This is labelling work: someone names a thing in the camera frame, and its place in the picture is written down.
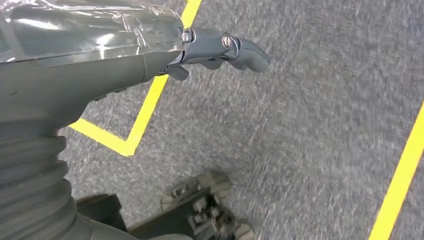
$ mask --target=screw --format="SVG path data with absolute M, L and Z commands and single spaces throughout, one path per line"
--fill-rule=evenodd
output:
M 221 38 L 222 46 L 225 49 L 229 49 L 231 47 L 231 36 L 228 33 L 224 33 Z
M 189 43 L 192 40 L 191 39 L 191 35 L 188 32 L 183 32 L 182 35 L 181 35 L 181 37 L 182 37 L 182 41 L 184 43 Z

